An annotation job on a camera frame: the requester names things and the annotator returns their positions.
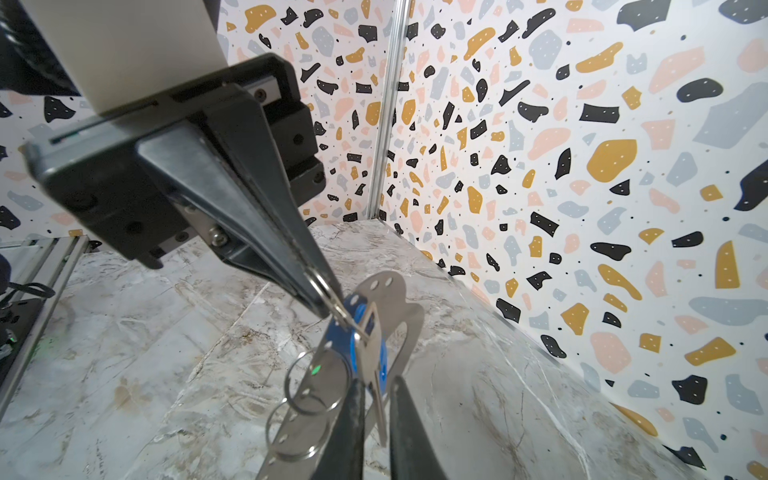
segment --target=terrazzo wallpaper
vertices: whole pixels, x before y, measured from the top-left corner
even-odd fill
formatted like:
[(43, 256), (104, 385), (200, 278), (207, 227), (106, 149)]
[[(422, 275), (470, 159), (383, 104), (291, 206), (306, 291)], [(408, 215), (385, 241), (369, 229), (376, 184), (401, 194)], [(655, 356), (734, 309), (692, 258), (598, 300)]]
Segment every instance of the terrazzo wallpaper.
[(223, 0), (230, 64), (273, 51), (293, 64), (326, 166), (326, 189), (300, 207), (307, 224), (365, 217), (392, 29), (387, 0)]
[(416, 0), (379, 212), (708, 478), (768, 478), (767, 15)]
[[(308, 224), (365, 214), (392, 7), (385, 0), (221, 2), (217, 36), (230, 65), (277, 53), (293, 63), (312, 109), (327, 186), (300, 207)], [(27, 175), (18, 147), (92, 114), (80, 97), (0, 91), (0, 242), (82, 234)]]

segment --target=marble countertop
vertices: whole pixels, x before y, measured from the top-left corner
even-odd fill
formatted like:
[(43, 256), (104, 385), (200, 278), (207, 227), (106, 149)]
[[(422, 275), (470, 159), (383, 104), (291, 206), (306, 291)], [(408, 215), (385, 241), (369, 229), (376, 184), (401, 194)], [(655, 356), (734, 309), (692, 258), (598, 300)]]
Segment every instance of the marble countertop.
[[(449, 478), (700, 478), (379, 221), (311, 230), (345, 291), (394, 270), (424, 306), (404, 376)], [(3, 479), (256, 476), (326, 325), (199, 240), (164, 262), (82, 257), (0, 422)], [(366, 478), (388, 477), (370, 437)]]

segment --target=hole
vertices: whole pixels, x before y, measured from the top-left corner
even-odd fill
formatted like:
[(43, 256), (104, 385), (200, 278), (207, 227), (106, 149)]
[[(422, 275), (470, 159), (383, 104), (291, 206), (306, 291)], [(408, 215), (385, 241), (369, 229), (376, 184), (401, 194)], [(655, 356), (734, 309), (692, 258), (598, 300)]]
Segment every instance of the hole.
[(397, 360), (397, 356), (400, 353), (400, 349), (402, 348), (403, 343), (406, 342), (406, 337), (408, 336), (408, 325), (406, 325), (405, 322), (400, 323), (394, 332), (392, 332), (392, 335), (389, 336), (389, 338), (386, 340), (386, 370), (387, 375), (389, 375), (389, 371), (392, 369), (392, 364)]
[(142, 222), (130, 222), (125, 226), (125, 233), (128, 235), (138, 235), (144, 231), (144, 224)]
[(85, 212), (98, 205), (96, 196), (88, 192), (75, 192), (67, 199), (67, 207), (73, 212)]

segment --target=key ring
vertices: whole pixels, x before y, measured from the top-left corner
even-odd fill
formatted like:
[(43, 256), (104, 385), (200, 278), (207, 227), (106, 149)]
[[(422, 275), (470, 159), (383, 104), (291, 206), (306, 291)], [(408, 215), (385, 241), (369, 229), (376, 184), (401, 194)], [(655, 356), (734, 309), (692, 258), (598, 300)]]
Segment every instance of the key ring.
[(307, 279), (309, 280), (312, 287), (314, 287), (314, 289), (320, 295), (320, 298), (323, 299), (323, 303), (325, 303), (326, 307), (330, 311), (331, 316), (334, 319), (341, 319), (342, 322), (340, 324), (342, 324), (342, 326), (346, 324), (347, 326), (352, 327), (352, 329), (354, 329), (360, 335), (360, 337), (362, 337), (367, 342), (368, 334), (360, 328), (360, 326), (355, 322), (349, 312), (346, 311), (346, 308), (344, 308), (344, 303), (342, 303), (339, 296), (336, 295), (336, 292), (334, 292), (330, 285), (328, 285), (323, 276), (320, 275), (316, 270), (310, 268), (310, 274), (307, 275)]
[[(319, 397), (313, 395), (312, 393), (308, 394), (308, 396), (310, 398), (313, 398), (313, 399), (317, 400), (318, 402), (320, 402), (320, 404), (323, 407), (326, 406), (326, 404), (322, 401), (322, 399), (320, 399)], [(280, 440), (277, 437), (275, 437), (275, 442), (271, 442), (270, 441), (270, 430), (271, 430), (271, 427), (272, 427), (272, 417), (275, 415), (275, 412), (277, 412), (277, 410), (281, 406), (286, 404), (287, 402), (288, 402), (288, 399), (284, 398), (283, 400), (280, 401), (280, 403), (277, 404), (277, 406), (275, 408), (272, 409), (272, 412), (270, 412), (269, 416), (266, 418), (266, 424), (264, 425), (264, 436), (266, 437), (267, 448), (269, 449), (271, 454), (275, 455), (277, 458), (279, 458), (280, 460), (283, 460), (284, 462), (300, 462), (302, 460), (306, 460), (307, 458), (312, 457), (313, 455), (315, 455), (317, 452), (320, 451), (320, 449), (325, 445), (326, 440), (328, 439), (328, 435), (330, 434), (330, 430), (331, 429), (330, 429), (330, 425), (328, 425), (328, 419), (326, 419), (326, 427), (323, 430), (323, 434), (320, 436), (319, 440), (317, 442), (315, 442), (313, 445), (311, 445), (307, 450), (305, 450), (304, 452), (301, 452), (301, 453), (284, 453), (284, 452), (280, 452), (277, 449), (277, 447), (275, 446), (276, 443), (280, 443)], [(286, 414), (286, 419), (288, 419), (289, 422), (293, 421), (293, 419), (295, 419), (296, 416), (298, 416), (298, 415), (296, 415), (294, 417), (289, 418), (288, 415), (290, 415), (290, 414), (291, 414), (291, 410), (290, 410), (290, 407), (289, 407), (288, 408), (288, 413)]]
[[(336, 401), (331, 403), (330, 406), (326, 406), (325, 403), (319, 397), (315, 397), (314, 395), (312, 395), (311, 390), (310, 390), (310, 392), (307, 393), (307, 395), (312, 395), (312, 397), (318, 399), (320, 401), (320, 403), (323, 404), (323, 407), (324, 407), (324, 409), (322, 409), (322, 410), (317, 410), (317, 411), (313, 412), (312, 410), (306, 410), (306, 409), (303, 409), (302, 407), (299, 407), (296, 404), (296, 401), (293, 399), (293, 396), (290, 394), (290, 373), (293, 371), (293, 367), (296, 366), (296, 364), (299, 362), (299, 360), (304, 358), (306, 355), (308, 355), (310, 353), (315, 353), (316, 351), (317, 351), (317, 349), (311, 349), (311, 350), (306, 351), (306, 352), (301, 352), (299, 354), (299, 356), (297, 356), (297, 358), (295, 360), (293, 360), (293, 362), (288, 367), (288, 371), (286, 372), (285, 379), (283, 380), (283, 394), (285, 395), (286, 402), (288, 403), (290, 408), (296, 410), (301, 415), (315, 416), (315, 415), (322, 415), (323, 413), (330, 412), (331, 410), (336, 408), (341, 403), (341, 401), (344, 398), (344, 396), (342, 395)], [(324, 353), (325, 352), (333, 352), (339, 358), (342, 359), (342, 362), (344, 360), (341, 357), (341, 355), (339, 355), (339, 353), (337, 351), (333, 350), (333, 349), (330, 349), (330, 350), (324, 349), (323, 352)], [(346, 390), (348, 388), (349, 388), (349, 374), (347, 374), (347, 377), (346, 377), (346, 384), (344, 385), (344, 392), (346, 392)]]

